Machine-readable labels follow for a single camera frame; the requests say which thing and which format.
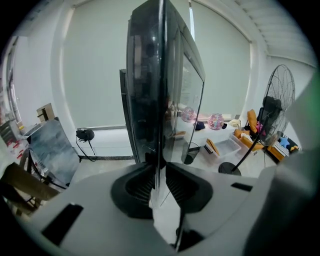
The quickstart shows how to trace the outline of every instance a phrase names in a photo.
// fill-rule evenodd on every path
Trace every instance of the plastic container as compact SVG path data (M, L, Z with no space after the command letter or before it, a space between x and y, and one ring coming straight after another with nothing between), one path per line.
M219 151L219 155L215 151L209 154L207 150L202 146L200 149L200 154L205 160L208 167L218 168L223 162L237 163L240 159L237 157L237 153L241 150L241 146L236 142L237 138L230 133L228 139L214 142L214 145Z
M217 158L226 158L228 156L235 155L241 149L241 146L239 146L232 137L235 136L233 134L230 134L227 140L214 143L219 151L219 155L215 151L213 151L213 154Z
M241 149L236 153L236 156L241 159L247 153L249 148L245 144L243 144L236 136L232 135L230 136L230 138L241 147Z

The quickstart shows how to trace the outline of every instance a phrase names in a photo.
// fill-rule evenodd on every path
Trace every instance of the black monitor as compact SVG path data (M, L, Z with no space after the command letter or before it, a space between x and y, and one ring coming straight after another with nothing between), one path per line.
M205 82L194 39L169 0L149 0L132 12L126 68L132 150L139 163L161 169L174 160L176 134L185 132L189 147ZM190 123L181 121L186 107L195 114Z

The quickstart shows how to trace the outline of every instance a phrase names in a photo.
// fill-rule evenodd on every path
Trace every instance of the floor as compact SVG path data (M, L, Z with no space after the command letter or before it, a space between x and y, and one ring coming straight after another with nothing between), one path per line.
M71 180L70 186L92 175L115 171L134 164L134 160L98 160L95 162L82 160ZM202 164L202 166L201 164L202 161L198 161L195 163L196 166L193 166L208 169L207 164ZM264 154L262 150L259 150L255 155L250 154L239 169L242 176L258 178L265 167L275 165L274 161L267 154ZM151 191L149 206L153 209L155 228L167 243L174 244L176 241L176 229L179 226L180 208L166 185L165 172L162 172L161 175L160 192L156 193L155 191Z

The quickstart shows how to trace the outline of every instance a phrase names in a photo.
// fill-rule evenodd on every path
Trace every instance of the white wall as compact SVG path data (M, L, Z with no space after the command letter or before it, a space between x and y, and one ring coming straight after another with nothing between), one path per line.
M51 103L57 115L52 95L51 50L61 7L57 7L38 23L28 37L17 41L13 66L16 102L23 125L39 123L37 109Z
M314 67L311 67L299 61L290 60L287 58L280 58L280 57L268 57L266 61L265 72L263 75L264 82L258 85L256 94L254 97L254 104L252 105L252 108L256 113L259 113L259 109L262 106L262 101L266 92L267 84L268 84L271 73L278 65L281 65L281 64L286 65L292 73L294 84L295 84L295 99L297 99L299 95L303 92L303 90L311 80L314 72L316 71ZM299 146L301 145L295 133L295 130L293 129L290 123L288 124L286 130L284 131L284 134L287 135Z

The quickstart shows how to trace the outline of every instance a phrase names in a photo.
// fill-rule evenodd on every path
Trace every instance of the white cloth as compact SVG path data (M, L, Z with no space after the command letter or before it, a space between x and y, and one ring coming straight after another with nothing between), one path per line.
M6 168L14 162L13 157L10 154L10 151L0 137L0 178L4 175Z
M229 121L228 125L241 130L241 120L240 119L233 119L233 120Z
M246 137L250 142L253 142L251 137L248 134L241 133L241 137Z

